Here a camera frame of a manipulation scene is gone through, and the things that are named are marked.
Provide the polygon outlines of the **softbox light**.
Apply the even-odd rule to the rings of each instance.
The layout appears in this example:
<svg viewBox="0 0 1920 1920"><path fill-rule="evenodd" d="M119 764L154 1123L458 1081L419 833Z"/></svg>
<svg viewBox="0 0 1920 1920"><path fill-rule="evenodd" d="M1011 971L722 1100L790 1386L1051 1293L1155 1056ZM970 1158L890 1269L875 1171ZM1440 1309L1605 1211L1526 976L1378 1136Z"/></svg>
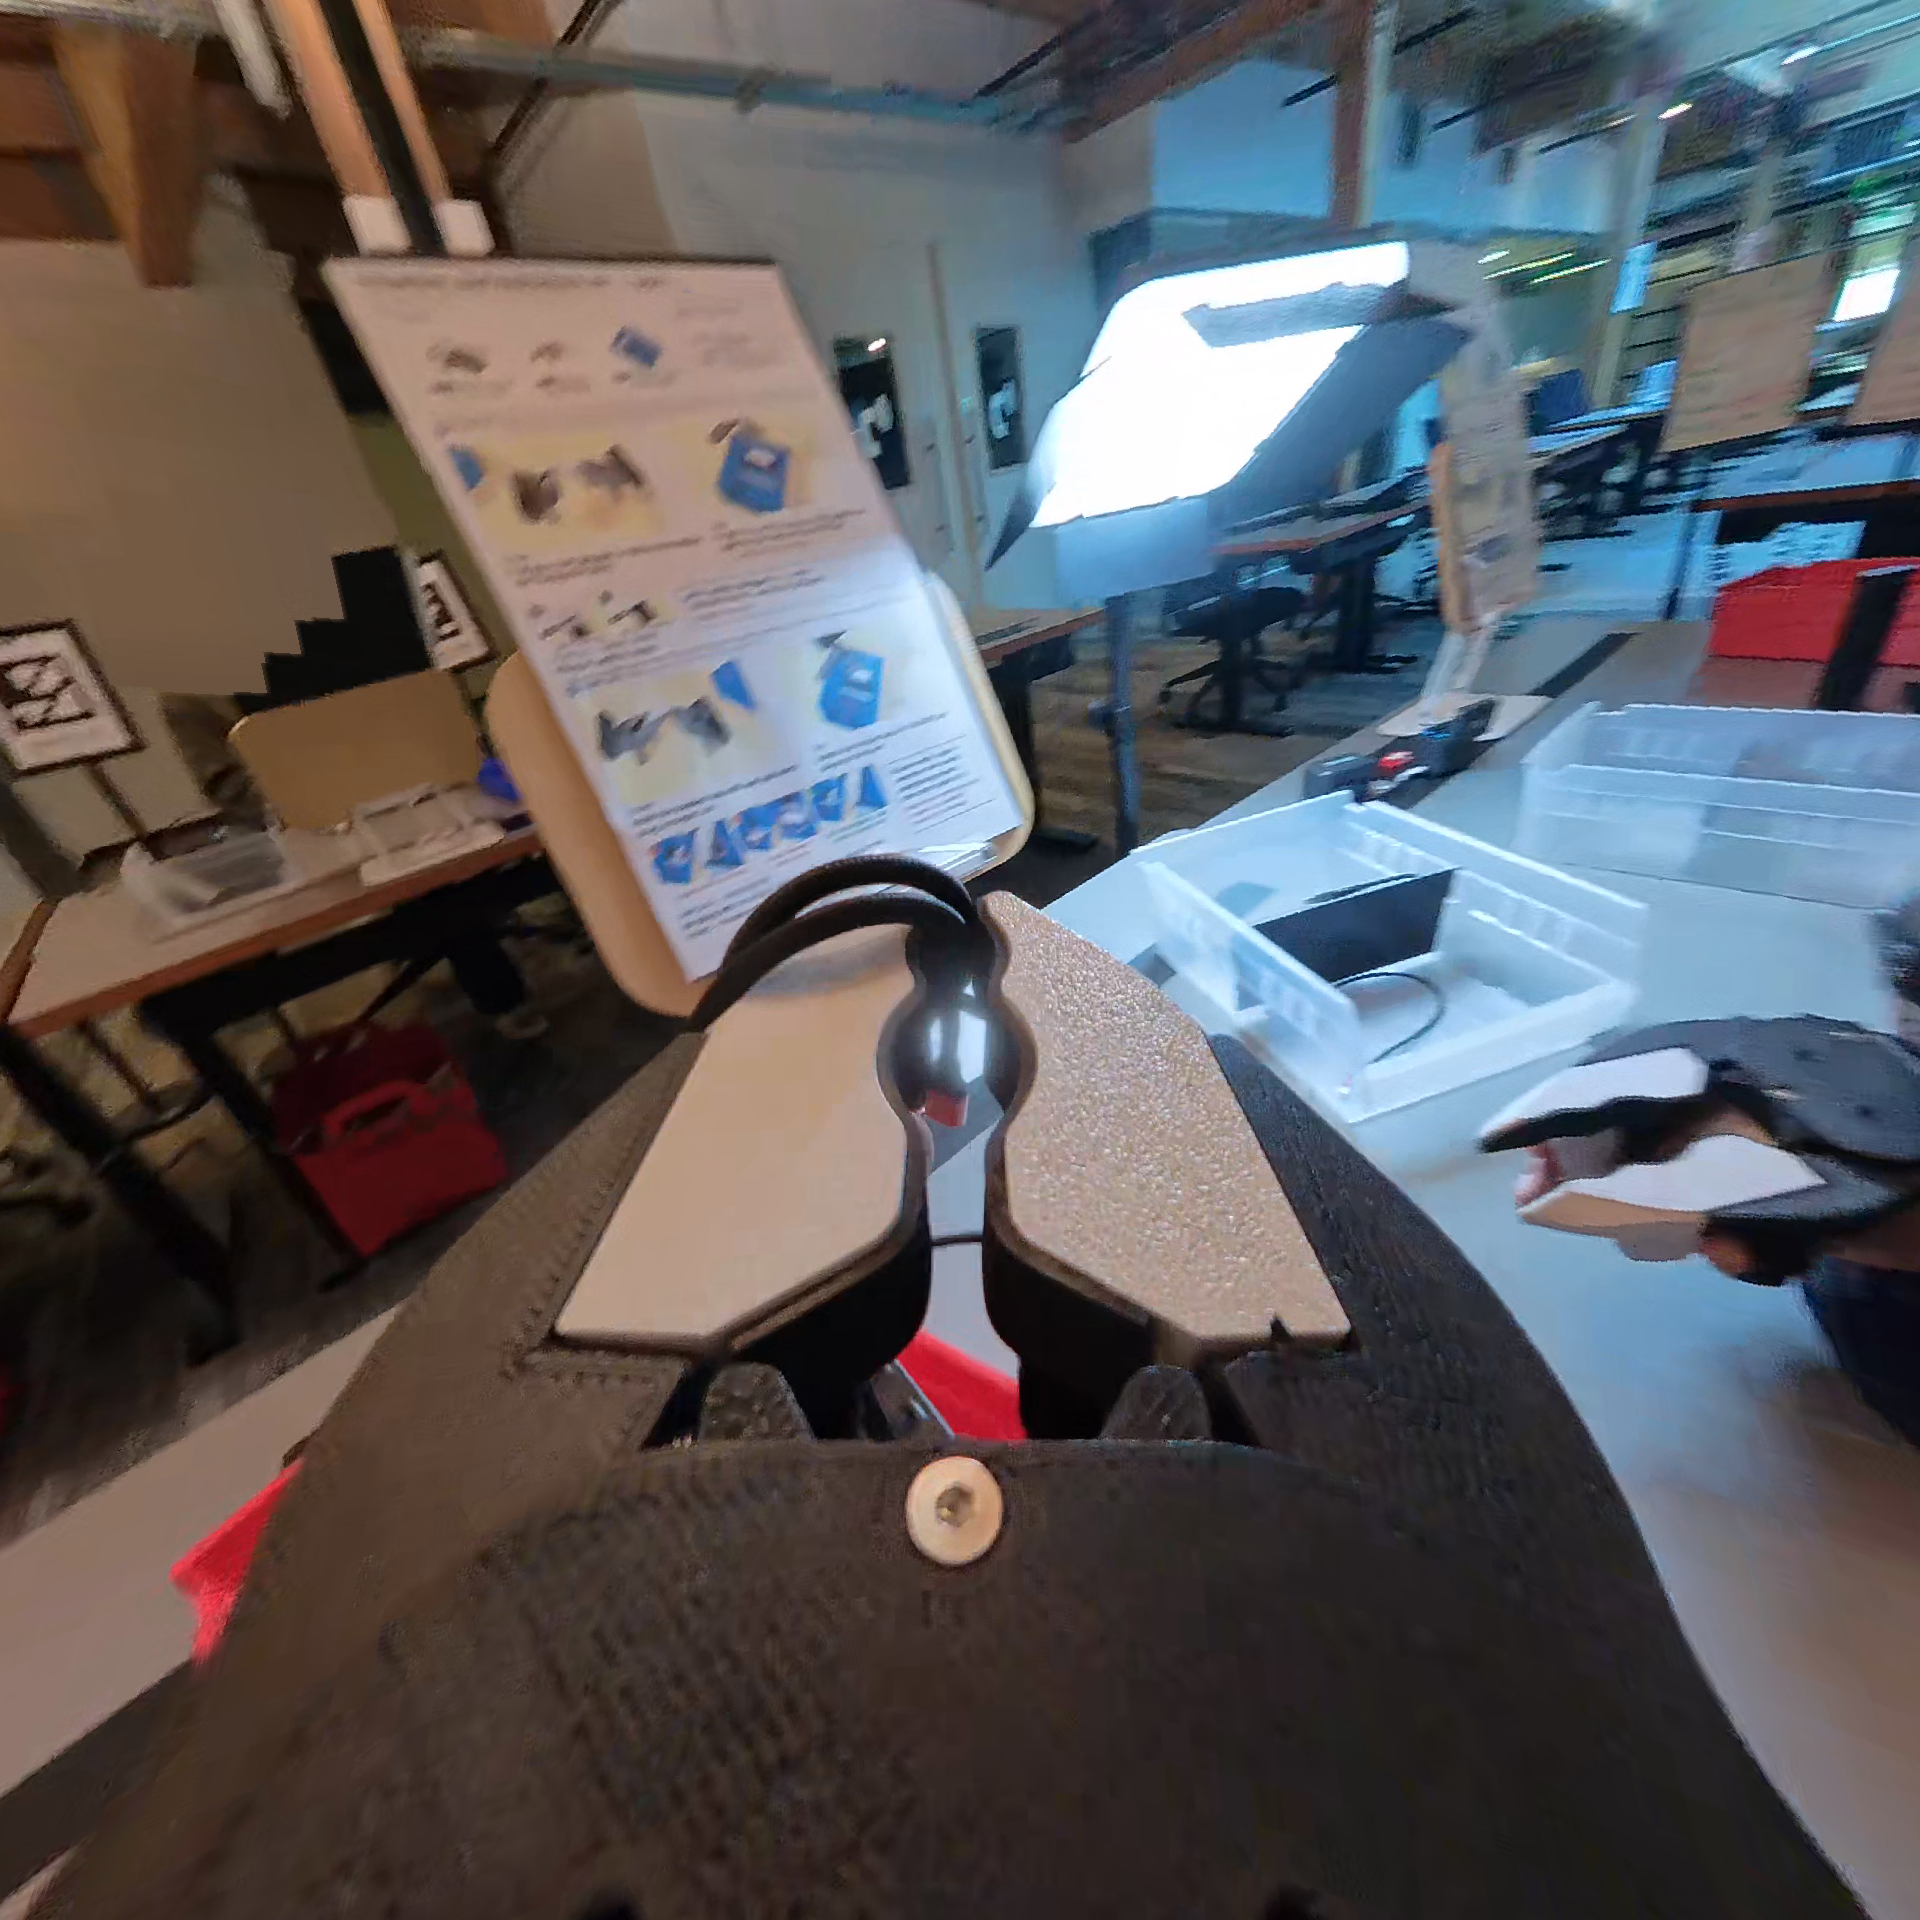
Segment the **softbox light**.
<svg viewBox="0 0 1920 1920"><path fill-rule="evenodd" d="M1195 578L1231 529L1324 500L1484 306L1466 250L1398 237L1147 274L1047 412L984 570L1047 534L1088 603Z"/></svg>

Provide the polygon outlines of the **black bin divider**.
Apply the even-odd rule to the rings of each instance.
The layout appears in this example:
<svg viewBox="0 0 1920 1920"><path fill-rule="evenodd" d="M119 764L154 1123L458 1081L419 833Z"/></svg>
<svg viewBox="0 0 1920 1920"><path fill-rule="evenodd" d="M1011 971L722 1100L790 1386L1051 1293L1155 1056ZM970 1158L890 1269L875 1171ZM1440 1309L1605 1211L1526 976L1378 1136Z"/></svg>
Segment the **black bin divider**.
<svg viewBox="0 0 1920 1920"><path fill-rule="evenodd" d="M1456 869L1440 869L1347 885L1255 932L1327 985L1383 974L1432 948L1453 881Z"/></svg>

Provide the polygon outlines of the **red plastic bin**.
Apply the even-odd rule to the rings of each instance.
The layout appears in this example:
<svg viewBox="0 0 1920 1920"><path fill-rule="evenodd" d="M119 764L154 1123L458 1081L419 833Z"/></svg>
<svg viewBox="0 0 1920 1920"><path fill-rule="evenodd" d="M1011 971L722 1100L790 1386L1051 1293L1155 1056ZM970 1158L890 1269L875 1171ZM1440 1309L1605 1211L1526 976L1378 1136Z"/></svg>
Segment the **red plastic bin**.
<svg viewBox="0 0 1920 1920"><path fill-rule="evenodd" d="M1014 1374L930 1332L907 1342L901 1365L952 1434L989 1442L1024 1437ZM195 1613L192 1667L203 1667L221 1643L272 1512L299 1474L302 1451L298 1442L274 1478L171 1566L168 1579Z"/></svg>
<svg viewBox="0 0 1920 1920"><path fill-rule="evenodd" d="M1910 573L1888 644L1886 666L1918 668L1918 560L1820 560L1764 566L1720 588L1712 603L1709 658L1820 666L1832 653L1860 578Z"/></svg>

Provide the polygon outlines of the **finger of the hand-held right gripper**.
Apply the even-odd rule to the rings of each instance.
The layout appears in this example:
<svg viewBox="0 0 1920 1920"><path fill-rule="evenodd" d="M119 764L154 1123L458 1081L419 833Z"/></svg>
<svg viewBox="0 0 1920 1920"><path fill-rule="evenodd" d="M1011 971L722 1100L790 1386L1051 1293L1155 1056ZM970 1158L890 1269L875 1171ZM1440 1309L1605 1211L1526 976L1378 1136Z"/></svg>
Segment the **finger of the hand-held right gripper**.
<svg viewBox="0 0 1920 1920"><path fill-rule="evenodd" d="M1822 1192L1810 1164L1747 1133L1706 1133L1666 1158L1627 1158L1626 1133L1564 1136L1528 1150L1515 1214L1638 1261L1674 1261L1693 1256L1709 1217Z"/></svg>
<svg viewBox="0 0 1920 1920"><path fill-rule="evenodd" d="M1709 1062L1658 1048L1574 1062L1501 1106L1477 1133L1484 1155L1638 1129L1706 1098Z"/></svg>

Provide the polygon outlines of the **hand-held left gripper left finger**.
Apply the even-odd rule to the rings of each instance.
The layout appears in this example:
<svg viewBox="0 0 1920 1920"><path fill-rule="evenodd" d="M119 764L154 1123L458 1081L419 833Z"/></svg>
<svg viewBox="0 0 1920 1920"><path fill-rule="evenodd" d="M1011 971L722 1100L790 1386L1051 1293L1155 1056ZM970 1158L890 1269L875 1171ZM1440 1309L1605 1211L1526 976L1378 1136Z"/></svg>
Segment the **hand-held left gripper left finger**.
<svg viewBox="0 0 1920 1920"><path fill-rule="evenodd" d="M806 1425L875 1432L930 1299L930 1136L895 1062L924 982L901 925L790 956L694 1041L551 1323L551 1360L652 1363L702 1398L775 1371Z"/></svg>

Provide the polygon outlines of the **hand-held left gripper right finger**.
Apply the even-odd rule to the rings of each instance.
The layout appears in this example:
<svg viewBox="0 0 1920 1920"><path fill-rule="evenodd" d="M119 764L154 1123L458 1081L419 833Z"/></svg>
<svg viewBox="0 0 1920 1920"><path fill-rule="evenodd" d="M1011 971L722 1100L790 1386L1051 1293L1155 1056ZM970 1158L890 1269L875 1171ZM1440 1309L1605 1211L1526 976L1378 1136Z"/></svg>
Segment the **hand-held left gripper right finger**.
<svg viewBox="0 0 1920 1920"><path fill-rule="evenodd" d="M1352 1339L1333 1278L1211 1035L1158 985L1016 897L983 899L1000 1118L983 1302L1030 1437L1091 1437L1142 1370L1204 1382Z"/></svg>

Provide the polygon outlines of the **wooden background table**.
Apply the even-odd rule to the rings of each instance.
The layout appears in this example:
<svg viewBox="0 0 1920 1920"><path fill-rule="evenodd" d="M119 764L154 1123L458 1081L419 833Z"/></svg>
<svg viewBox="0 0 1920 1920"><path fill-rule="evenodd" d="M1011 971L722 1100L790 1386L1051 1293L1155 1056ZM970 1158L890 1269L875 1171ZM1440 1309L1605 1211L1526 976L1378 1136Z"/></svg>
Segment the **wooden background table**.
<svg viewBox="0 0 1920 1920"><path fill-rule="evenodd" d="M335 1278L364 1264L334 1225L299 1165L276 1145L266 1094L224 1042L230 1027L381 965L429 971L446 944L500 932L508 917L560 892L531 828L419 874L360 883L334 874L286 897L244 904L230 920L158 934L116 883L39 908L10 963L3 1062L11 1091L53 1136L78 1155L110 1201L179 1276L188 1302L192 1363L238 1342L232 1257L202 1217L136 1155L130 1128L80 1091L44 1042L90 1020L133 1012L192 1069L268 1164L324 1245Z"/></svg>

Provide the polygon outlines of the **black office chair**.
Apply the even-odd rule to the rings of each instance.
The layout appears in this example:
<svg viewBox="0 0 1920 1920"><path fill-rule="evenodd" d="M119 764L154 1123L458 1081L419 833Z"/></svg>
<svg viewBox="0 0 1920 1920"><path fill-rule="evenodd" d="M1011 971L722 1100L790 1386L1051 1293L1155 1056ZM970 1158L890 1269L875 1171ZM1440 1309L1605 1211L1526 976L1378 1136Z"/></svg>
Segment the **black office chair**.
<svg viewBox="0 0 1920 1920"><path fill-rule="evenodd" d="M1164 629L1215 646L1210 666L1191 668L1158 689L1166 720L1186 731L1290 738L1280 718L1293 678L1262 651L1269 629L1290 630L1307 606L1298 588L1244 586L1235 576L1180 582L1164 592Z"/></svg>

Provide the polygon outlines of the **clear plastic bin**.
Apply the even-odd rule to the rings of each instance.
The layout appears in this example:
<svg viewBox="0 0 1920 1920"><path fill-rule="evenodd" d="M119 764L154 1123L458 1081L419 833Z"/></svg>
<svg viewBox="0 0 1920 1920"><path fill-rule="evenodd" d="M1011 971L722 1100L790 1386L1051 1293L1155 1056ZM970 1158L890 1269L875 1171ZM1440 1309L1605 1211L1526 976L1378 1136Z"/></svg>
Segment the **clear plastic bin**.
<svg viewBox="0 0 1920 1920"><path fill-rule="evenodd" d="M1918 720L1584 704L1522 762L1515 848L1557 869L1864 913L1918 888Z"/></svg>
<svg viewBox="0 0 1920 1920"><path fill-rule="evenodd" d="M1456 869L1432 948L1327 985L1255 923ZM1374 1120L1576 1050L1634 1004L1642 904L1349 795L1172 833L1122 865L1168 979L1324 1113Z"/></svg>

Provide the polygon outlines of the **red bag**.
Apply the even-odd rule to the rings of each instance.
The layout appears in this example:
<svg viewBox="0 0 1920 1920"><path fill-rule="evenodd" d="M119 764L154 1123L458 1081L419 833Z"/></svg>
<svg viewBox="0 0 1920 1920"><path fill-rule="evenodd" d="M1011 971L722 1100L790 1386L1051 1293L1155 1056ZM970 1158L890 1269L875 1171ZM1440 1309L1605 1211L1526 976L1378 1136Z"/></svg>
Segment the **red bag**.
<svg viewBox="0 0 1920 1920"><path fill-rule="evenodd" d="M269 1104L276 1148L364 1257L509 1180L470 1081L422 1021L298 1041Z"/></svg>

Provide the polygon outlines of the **black light stand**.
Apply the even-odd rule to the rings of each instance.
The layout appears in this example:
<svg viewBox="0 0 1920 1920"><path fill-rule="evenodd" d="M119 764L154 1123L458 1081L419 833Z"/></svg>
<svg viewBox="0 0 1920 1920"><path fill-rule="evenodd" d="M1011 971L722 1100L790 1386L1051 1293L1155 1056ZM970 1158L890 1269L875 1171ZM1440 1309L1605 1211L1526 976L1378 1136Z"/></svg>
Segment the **black light stand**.
<svg viewBox="0 0 1920 1920"><path fill-rule="evenodd" d="M1115 594L1104 603L1104 644L1109 666L1109 693L1104 700L1106 733L1111 746L1111 794L1114 794L1114 848L1128 858L1141 840L1141 762L1135 746L1135 618L1132 596Z"/></svg>

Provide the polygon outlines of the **small wooden instruction board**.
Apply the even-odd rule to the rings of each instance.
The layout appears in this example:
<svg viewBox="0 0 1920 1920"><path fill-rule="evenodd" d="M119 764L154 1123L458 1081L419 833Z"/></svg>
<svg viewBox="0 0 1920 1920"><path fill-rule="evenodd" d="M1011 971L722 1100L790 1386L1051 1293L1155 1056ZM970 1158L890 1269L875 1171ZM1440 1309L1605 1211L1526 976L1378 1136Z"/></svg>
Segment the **small wooden instruction board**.
<svg viewBox="0 0 1920 1920"><path fill-rule="evenodd" d="M1496 292L1475 246L1411 246L1413 288L1446 306L1467 341L1438 376L1438 419L1451 446L1451 499L1475 619L1520 612L1539 590L1540 521L1534 499L1526 394Z"/></svg>

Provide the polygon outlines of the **black white marker sign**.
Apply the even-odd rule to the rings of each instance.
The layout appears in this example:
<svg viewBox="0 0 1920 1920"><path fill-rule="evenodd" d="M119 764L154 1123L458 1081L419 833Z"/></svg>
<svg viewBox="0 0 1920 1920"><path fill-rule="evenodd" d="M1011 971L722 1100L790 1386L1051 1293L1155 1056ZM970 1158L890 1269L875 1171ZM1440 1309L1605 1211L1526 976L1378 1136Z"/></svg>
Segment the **black white marker sign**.
<svg viewBox="0 0 1920 1920"><path fill-rule="evenodd" d="M72 771L147 749L127 704L72 619L3 629L6 777Z"/></svg>
<svg viewBox="0 0 1920 1920"><path fill-rule="evenodd" d="M495 642L446 556L404 547L400 565L429 666L443 675L491 666Z"/></svg>

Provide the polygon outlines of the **person's dark clothing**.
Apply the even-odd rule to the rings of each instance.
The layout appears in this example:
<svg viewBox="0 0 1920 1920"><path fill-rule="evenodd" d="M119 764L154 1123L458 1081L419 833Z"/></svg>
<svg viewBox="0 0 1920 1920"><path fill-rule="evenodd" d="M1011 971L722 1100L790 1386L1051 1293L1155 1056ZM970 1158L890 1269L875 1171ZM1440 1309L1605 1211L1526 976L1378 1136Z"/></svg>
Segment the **person's dark clothing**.
<svg viewBox="0 0 1920 1920"><path fill-rule="evenodd" d="M1918 1274L1828 1256L1798 1290L1860 1403L1918 1449Z"/></svg>

